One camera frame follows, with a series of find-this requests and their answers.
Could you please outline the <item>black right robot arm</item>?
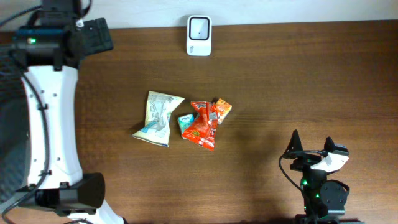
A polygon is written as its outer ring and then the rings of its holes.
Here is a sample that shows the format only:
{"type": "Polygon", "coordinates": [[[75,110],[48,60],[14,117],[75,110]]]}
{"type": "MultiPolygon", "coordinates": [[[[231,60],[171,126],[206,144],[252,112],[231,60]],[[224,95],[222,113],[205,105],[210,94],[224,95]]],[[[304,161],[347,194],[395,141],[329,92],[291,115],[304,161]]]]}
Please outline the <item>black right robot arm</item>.
{"type": "Polygon", "coordinates": [[[350,187],[338,180],[329,180],[328,176],[338,172],[349,160],[348,148],[333,142],[331,137],[325,140],[322,150],[308,150],[302,147],[299,132],[293,131],[285,152],[279,157],[279,169],[285,178],[296,187],[302,197],[304,214],[294,217],[294,224],[359,224],[358,219],[343,219],[345,204],[350,187]],[[290,170],[302,173],[296,184],[282,167],[282,159],[291,159],[290,170]]]}

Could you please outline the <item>red snack bag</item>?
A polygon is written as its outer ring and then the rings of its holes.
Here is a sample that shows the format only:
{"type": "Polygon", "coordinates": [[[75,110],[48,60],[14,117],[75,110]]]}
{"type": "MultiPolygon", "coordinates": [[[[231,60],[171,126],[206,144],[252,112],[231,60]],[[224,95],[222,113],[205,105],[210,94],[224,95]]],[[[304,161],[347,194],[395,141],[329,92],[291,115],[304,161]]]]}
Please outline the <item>red snack bag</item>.
{"type": "Polygon", "coordinates": [[[216,106],[214,103],[208,101],[192,101],[191,105],[197,112],[197,117],[182,133],[182,137],[207,150],[213,151],[218,126],[216,106]]]}

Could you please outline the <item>green Kleenex tissue pack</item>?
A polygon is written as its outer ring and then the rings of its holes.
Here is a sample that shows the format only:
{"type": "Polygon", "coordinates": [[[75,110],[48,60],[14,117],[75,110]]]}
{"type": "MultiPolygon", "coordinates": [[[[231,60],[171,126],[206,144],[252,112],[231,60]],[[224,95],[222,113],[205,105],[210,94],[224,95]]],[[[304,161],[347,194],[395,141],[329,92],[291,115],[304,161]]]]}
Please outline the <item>green Kleenex tissue pack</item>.
{"type": "Polygon", "coordinates": [[[177,122],[181,131],[181,134],[185,132],[187,128],[194,122],[195,118],[192,114],[187,114],[181,117],[178,117],[177,122]]]}

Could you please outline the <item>orange small carton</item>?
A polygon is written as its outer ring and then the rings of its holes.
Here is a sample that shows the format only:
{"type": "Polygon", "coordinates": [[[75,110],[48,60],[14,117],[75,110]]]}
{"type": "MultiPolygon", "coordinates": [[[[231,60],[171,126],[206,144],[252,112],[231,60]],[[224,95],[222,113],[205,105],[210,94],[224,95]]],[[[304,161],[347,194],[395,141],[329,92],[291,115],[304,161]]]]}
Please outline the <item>orange small carton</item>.
{"type": "Polygon", "coordinates": [[[221,124],[232,109],[232,105],[219,98],[215,103],[218,112],[218,124],[221,124]]]}

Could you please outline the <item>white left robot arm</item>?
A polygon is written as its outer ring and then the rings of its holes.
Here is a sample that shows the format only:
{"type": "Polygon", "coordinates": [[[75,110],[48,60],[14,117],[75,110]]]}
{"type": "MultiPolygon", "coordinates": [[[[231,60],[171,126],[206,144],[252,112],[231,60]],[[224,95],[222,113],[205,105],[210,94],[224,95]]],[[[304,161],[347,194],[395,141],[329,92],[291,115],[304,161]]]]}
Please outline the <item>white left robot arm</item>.
{"type": "Polygon", "coordinates": [[[81,60],[111,50],[103,18],[22,26],[10,59],[19,67],[30,127],[30,168],[15,207],[53,212],[70,223],[124,223],[105,200],[102,174],[82,171],[74,100],[81,60]]]}

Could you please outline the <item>cream white snack bag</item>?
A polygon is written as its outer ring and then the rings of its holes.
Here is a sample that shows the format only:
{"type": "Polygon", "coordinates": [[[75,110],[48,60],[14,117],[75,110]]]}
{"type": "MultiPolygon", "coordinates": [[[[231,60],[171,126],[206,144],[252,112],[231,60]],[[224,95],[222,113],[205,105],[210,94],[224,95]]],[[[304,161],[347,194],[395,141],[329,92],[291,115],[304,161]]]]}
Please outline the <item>cream white snack bag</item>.
{"type": "Polygon", "coordinates": [[[172,112],[184,101],[180,96],[149,91],[144,127],[132,137],[158,146],[169,146],[172,112]]]}

